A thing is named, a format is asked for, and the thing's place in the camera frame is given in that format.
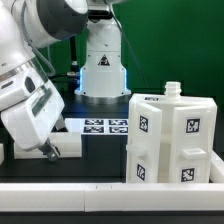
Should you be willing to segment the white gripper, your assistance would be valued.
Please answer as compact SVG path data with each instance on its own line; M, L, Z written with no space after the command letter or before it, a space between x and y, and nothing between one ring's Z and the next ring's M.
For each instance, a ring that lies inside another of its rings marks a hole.
M15 143L23 150L39 150L50 161L61 153L47 140L64 108L64 101L51 81L28 99L1 112L2 122Z

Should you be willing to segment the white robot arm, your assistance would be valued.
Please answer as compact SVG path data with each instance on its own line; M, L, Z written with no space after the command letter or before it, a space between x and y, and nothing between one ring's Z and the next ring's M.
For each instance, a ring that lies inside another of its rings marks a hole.
M39 50L88 31L86 62L77 97L91 103L126 99L127 73L121 63L122 27L113 6L124 0L0 0L0 118L23 150L60 156L50 142L64 129L64 101L45 73Z

